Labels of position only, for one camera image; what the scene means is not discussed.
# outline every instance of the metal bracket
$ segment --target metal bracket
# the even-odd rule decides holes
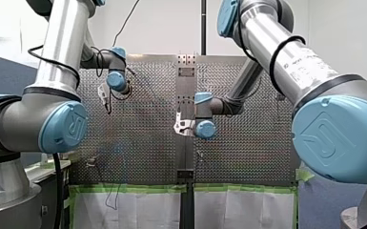
[[[104,106],[109,104],[110,88],[107,83],[100,84],[100,86],[97,88],[97,94],[99,95],[99,98]]]
[[[174,131],[178,135],[194,136],[193,127],[195,125],[194,120],[184,119],[181,120],[182,113],[176,113],[176,122],[174,123]]]
[[[194,68],[179,68],[179,76],[194,77]]]

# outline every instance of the vertical metal post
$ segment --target vertical metal post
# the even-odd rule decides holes
[[[201,55],[207,55],[207,0],[201,0]]]
[[[194,94],[197,85],[195,56],[177,57],[176,101],[183,119],[194,118]],[[177,182],[185,184],[180,199],[180,229],[194,228],[194,143],[191,137],[177,135]]]

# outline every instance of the white wall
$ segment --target white wall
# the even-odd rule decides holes
[[[89,21],[95,45],[109,48],[135,0],[107,1]],[[207,54],[243,55],[232,39],[219,37],[216,19],[222,0],[208,0]],[[295,33],[308,37],[308,1],[289,0],[296,18]],[[200,0],[141,0],[117,46],[128,53],[177,54],[201,50]],[[0,0],[0,57],[37,66],[27,49],[43,44],[48,23],[26,0]]]
[[[133,0],[108,1],[90,20],[90,30],[98,48],[112,45],[133,6]],[[232,39],[219,37],[216,19],[222,0],[208,0],[207,54],[243,55]],[[296,18],[295,33],[308,37],[308,1],[289,0]],[[117,46],[128,53],[200,53],[200,0],[141,0]]]
[[[309,44],[340,73],[367,79],[367,0],[310,0]]]
[[[44,43],[47,26],[26,0],[0,0],[0,57],[36,67],[27,50]]]

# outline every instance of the pegboard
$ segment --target pegboard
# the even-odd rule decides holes
[[[223,96],[235,82],[245,59],[199,56],[197,91]],[[214,140],[194,141],[195,181],[293,185],[299,159],[292,146],[292,105],[278,94],[263,72],[260,87],[242,115],[215,116]]]
[[[224,95],[244,64],[243,57],[198,56],[195,63],[200,92]],[[81,71],[79,94],[89,114],[85,140],[75,152],[71,183],[176,183],[177,58],[174,55],[129,56],[133,94],[112,100],[108,115],[97,95],[107,72]],[[290,186],[299,159],[292,151],[291,104],[277,101],[270,78],[264,75],[259,91],[245,105],[245,113],[216,116],[218,135],[194,141],[196,182],[257,183]],[[87,161],[96,156],[96,167]]]

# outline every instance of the metal plate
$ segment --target metal plate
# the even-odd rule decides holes
[[[244,61],[243,57],[198,56],[197,91],[222,96]],[[79,94],[90,126],[75,154],[78,159],[71,168],[71,183],[176,183],[176,56],[137,55],[130,56],[128,62],[136,72],[135,76],[128,74],[133,95],[126,101],[113,99],[111,115],[106,114],[97,96],[97,87],[107,73],[97,78],[95,71],[81,72]],[[195,82],[184,86],[196,87]],[[202,155],[194,160],[196,182],[292,185],[299,165],[292,151],[292,106],[275,97],[266,74],[258,93],[246,103],[244,114],[215,118],[217,138],[195,141],[195,152]],[[93,156],[98,156],[99,170],[87,167]]]
[[[223,96],[244,62],[239,57],[199,56],[197,91]],[[196,182],[293,185],[299,159],[292,150],[292,105],[277,101],[269,75],[263,73],[261,80],[242,115],[215,116],[217,137],[195,141]]]
[[[129,67],[136,73],[127,75],[133,94],[125,101],[112,98],[111,115],[97,95],[107,72],[97,78],[95,70],[81,71],[78,93],[90,121],[71,167],[71,183],[176,183],[174,63],[175,56],[130,58]],[[97,167],[87,167],[93,156],[98,156]]]

